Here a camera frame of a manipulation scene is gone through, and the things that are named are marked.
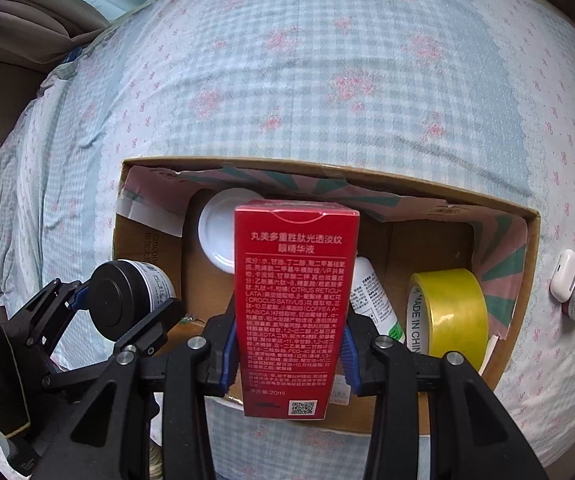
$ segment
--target white tube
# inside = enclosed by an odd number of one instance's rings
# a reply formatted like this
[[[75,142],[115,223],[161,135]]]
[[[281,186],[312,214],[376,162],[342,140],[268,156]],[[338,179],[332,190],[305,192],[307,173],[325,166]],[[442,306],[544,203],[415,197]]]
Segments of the white tube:
[[[374,267],[363,256],[357,257],[354,263],[349,302],[355,313],[372,318],[380,335],[388,335],[405,343],[405,334],[394,314],[392,303],[387,299]]]

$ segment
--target metal screw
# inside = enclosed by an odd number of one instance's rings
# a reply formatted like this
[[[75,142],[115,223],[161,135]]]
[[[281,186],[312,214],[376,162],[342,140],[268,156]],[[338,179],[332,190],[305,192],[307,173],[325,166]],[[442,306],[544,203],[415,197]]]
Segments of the metal screw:
[[[203,348],[207,343],[207,340],[202,335],[195,335],[187,340],[187,346],[192,350],[198,350]]]
[[[128,365],[134,360],[134,352],[123,350],[116,356],[116,362],[120,365]]]
[[[378,348],[382,348],[383,350],[385,350],[394,344],[394,339],[392,339],[388,335],[379,335],[375,339],[375,344],[376,346],[378,346]]]
[[[465,361],[465,358],[459,352],[450,352],[447,354],[446,359],[448,363],[454,366],[462,365]]]

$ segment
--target blue gingham fabric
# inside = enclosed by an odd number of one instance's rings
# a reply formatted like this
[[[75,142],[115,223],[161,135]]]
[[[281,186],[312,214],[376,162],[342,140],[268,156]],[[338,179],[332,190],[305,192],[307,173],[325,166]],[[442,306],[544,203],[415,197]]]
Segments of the blue gingham fabric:
[[[146,4],[52,72],[0,150],[10,314],[111,258],[121,162],[160,155],[353,166],[538,210],[536,277],[496,394],[544,463],[574,441],[575,326],[548,294],[559,252],[575,250],[575,28],[560,13],[538,0]],[[80,313],[54,357],[74,368],[110,348]],[[361,477],[365,436],[209,406],[226,478]]]

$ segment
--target yellow tape roll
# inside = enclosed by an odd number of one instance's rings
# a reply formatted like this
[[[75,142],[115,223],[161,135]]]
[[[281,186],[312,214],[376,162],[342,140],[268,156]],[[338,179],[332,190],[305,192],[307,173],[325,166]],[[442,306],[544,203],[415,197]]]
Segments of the yellow tape roll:
[[[442,357],[461,352],[480,369],[488,340],[485,298],[467,269],[419,272],[410,278],[407,345],[413,352]]]

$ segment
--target white plate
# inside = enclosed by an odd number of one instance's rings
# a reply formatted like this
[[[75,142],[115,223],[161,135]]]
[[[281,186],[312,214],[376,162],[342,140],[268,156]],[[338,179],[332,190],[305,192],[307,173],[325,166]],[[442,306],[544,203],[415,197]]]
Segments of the white plate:
[[[201,211],[198,240],[208,259],[224,272],[234,273],[234,210],[262,198],[249,189],[234,187],[215,194]]]

